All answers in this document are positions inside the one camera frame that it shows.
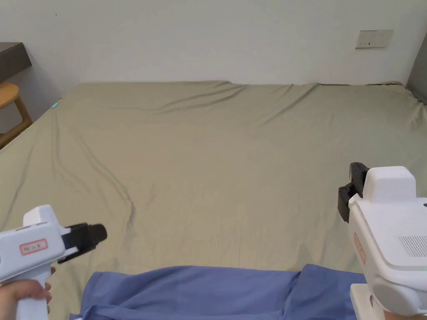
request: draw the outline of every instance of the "wooden chair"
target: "wooden chair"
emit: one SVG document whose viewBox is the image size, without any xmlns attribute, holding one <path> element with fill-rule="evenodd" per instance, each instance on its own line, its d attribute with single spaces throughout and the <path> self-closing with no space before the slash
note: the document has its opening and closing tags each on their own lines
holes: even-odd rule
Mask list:
<svg viewBox="0 0 427 320">
<path fill-rule="evenodd" d="M 16 104 L 16 107 L 21 114 L 22 122 L 8 132 L 0 135 L 0 149 L 11 142 L 32 124 L 28 111 L 19 96 L 18 86 L 8 82 L 0 83 L 0 109 L 13 102 Z"/>
</svg>

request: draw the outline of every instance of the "blue fabric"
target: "blue fabric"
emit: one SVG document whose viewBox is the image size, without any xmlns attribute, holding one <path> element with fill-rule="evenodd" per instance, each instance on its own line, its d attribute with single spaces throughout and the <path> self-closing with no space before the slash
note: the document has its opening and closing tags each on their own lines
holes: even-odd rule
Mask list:
<svg viewBox="0 0 427 320">
<path fill-rule="evenodd" d="M 306 265 L 300 272 L 170 267 L 130 276 L 97 272 L 84 320 L 356 320 L 350 285 L 362 274 Z"/>
</svg>

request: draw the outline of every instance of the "sticker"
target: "sticker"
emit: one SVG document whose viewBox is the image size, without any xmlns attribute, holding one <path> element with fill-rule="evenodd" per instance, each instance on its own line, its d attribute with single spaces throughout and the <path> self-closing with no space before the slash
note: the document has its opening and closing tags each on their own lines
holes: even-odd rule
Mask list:
<svg viewBox="0 0 427 320">
<path fill-rule="evenodd" d="M 362 247 L 362 244 L 359 241 L 357 233 L 354 233 L 354 244 L 356 245 L 357 251 L 360 254 L 360 258 L 362 259 L 363 264 L 366 264 L 366 253 Z"/>
<path fill-rule="evenodd" d="M 19 249 L 21 250 L 21 254 L 23 256 L 26 256 L 27 254 L 31 254 L 34 252 L 42 251 L 47 248 L 48 248 L 48 245 L 47 245 L 46 239 L 40 239 L 37 241 L 24 243 L 19 246 Z"/>
</svg>

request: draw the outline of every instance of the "hand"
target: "hand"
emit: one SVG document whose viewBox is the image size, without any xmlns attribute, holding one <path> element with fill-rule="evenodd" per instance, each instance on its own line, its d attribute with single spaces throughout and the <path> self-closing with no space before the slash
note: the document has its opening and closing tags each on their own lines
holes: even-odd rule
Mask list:
<svg viewBox="0 0 427 320">
<path fill-rule="evenodd" d="M 405 317 L 405 316 L 400 316 L 398 314 L 395 313 L 390 313 L 387 311 L 384 311 L 384 318 L 386 320 L 421 320 L 421 319 L 426 319 L 427 317 L 425 317 L 424 315 L 418 314 L 416 316 L 413 317 Z"/>
<path fill-rule="evenodd" d="M 52 299 L 50 288 L 49 283 L 43 288 L 36 280 L 18 280 L 0 286 L 0 320 L 16 320 L 16 307 L 21 299 L 46 299 L 49 303 Z"/>
</svg>

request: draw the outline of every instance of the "wall socket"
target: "wall socket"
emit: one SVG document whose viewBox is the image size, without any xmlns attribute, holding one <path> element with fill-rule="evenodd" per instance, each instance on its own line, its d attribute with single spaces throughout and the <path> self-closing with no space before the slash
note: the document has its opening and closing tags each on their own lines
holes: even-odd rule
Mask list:
<svg viewBox="0 0 427 320">
<path fill-rule="evenodd" d="M 356 49 L 386 48 L 389 46 L 394 30 L 360 31 Z"/>
</svg>

